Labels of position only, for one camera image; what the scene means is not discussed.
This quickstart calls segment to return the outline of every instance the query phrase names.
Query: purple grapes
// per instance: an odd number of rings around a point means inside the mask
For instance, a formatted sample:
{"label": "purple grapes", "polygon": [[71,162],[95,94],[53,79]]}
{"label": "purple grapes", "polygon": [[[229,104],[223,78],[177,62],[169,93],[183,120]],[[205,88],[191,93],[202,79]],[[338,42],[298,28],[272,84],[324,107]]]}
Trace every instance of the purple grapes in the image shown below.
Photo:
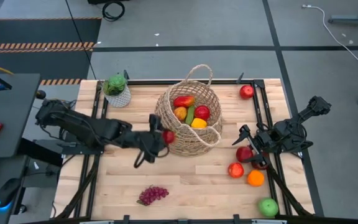
{"label": "purple grapes", "polygon": [[145,189],[140,195],[137,203],[148,206],[153,203],[155,200],[161,200],[165,196],[169,195],[167,189],[162,187],[152,187]]}

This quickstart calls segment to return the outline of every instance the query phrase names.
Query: potted plant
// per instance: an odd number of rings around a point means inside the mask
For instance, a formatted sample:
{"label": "potted plant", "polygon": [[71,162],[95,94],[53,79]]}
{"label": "potted plant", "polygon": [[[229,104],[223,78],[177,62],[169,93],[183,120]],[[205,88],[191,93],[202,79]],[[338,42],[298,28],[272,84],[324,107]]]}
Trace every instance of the potted plant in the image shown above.
{"label": "potted plant", "polygon": [[104,97],[116,108],[122,108],[131,101],[131,92],[127,86],[127,73],[125,70],[124,75],[118,73],[103,82]]}

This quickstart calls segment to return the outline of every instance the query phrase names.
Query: wooden table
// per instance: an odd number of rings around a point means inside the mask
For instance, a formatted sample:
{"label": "wooden table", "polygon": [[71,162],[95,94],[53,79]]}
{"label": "wooden table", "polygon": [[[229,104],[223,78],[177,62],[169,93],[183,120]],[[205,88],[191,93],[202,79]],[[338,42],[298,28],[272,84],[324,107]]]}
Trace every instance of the wooden table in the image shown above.
{"label": "wooden table", "polygon": [[[280,79],[265,79],[266,91],[273,122],[289,118],[287,103]],[[252,134],[256,131],[256,117],[252,100],[239,98],[240,85],[212,85],[219,96],[223,111],[222,141],[209,153],[184,158],[170,154],[157,159],[154,164],[144,163],[133,168],[138,149],[119,149],[106,146],[101,156],[96,184],[92,220],[122,220],[130,215],[131,220],[148,219],[221,219],[262,217],[257,202],[270,196],[267,178],[261,187],[247,185],[244,178],[232,179],[227,175],[227,167],[236,162],[236,149],[246,142],[231,146],[238,138],[239,128],[248,124]],[[154,112],[158,97],[168,85],[130,86],[132,101],[125,108],[109,106],[107,118],[122,119],[133,124],[133,130],[149,129],[149,114]],[[82,81],[75,110],[90,115],[96,81]],[[262,117],[266,123],[264,111]],[[282,165],[288,188],[299,202],[313,213],[311,197],[306,183],[302,162],[292,154],[282,154]],[[77,191],[83,156],[76,156],[68,162],[60,173],[55,206],[57,214],[69,203]],[[244,164],[246,174],[250,164]],[[150,185],[163,186],[170,195],[163,200],[145,207],[136,203],[139,194]],[[281,191],[276,186],[280,212],[284,214]],[[83,197],[81,214],[85,214],[88,193]]]}

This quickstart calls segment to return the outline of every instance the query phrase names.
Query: orange and black hazard tape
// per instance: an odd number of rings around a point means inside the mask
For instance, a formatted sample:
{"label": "orange and black hazard tape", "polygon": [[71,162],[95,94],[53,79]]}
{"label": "orange and black hazard tape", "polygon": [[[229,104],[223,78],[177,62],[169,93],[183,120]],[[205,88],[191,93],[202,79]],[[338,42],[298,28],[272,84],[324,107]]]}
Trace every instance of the orange and black hazard tape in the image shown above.
{"label": "orange and black hazard tape", "polygon": [[0,53],[93,51],[95,43],[54,42],[54,43],[7,43],[0,44]]}
{"label": "orange and black hazard tape", "polygon": [[[19,19],[15,19],[15,18],[0,18],[0,21],[39,21],[39,20],[67,20],[67,19],[71,19],[71,17],[63,17],[63,18],[28,18],[28,19],[23,19],[23,18],[19,18]],[[74,20],[76,19],[102,19],[101,17],[76,17],[73,18]]]}
{"label": "orange and black hazard tape", "polygon": [[53,80],[42,80],[40,85],[78,85],[82,78],[58,78]]}

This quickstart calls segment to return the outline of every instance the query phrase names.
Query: white plant pot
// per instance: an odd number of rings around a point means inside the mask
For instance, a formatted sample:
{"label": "white plant pot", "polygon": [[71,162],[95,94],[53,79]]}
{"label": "white plant pot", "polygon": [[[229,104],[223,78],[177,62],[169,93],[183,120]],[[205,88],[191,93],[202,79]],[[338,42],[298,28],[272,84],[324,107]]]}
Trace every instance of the white plant pot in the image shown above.
{"label": "white plant pot", "polygon": [[131,91],[129,91],[129,88],[127,85],[125,85],[124,91],[120,93],[117,96],[108,96],[104,92],[104,97],[109,101],[110,105],[115,108],[122,108],[131,102]]}

